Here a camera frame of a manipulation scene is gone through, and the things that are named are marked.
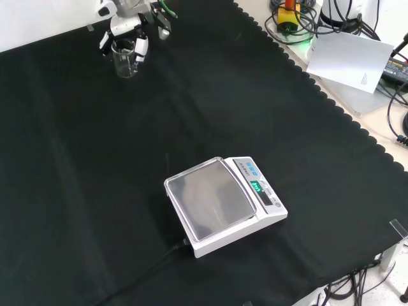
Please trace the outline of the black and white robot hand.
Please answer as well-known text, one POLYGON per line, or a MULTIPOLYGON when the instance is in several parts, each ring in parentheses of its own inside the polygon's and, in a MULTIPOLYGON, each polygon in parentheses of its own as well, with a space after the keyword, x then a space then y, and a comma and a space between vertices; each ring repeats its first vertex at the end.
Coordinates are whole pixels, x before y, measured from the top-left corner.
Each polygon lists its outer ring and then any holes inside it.
POLYGON ((99 17, 110 17, 110 27, 99 42, 103 55, 108 55, 115 41, 129 38, 135 42, 135 61, 143 62, 149 48, 144 27, 155 25, 159 38, 166 40, 171 34, 168 16, 177 18, 164 1, 99 1, 95 7, 99 17))

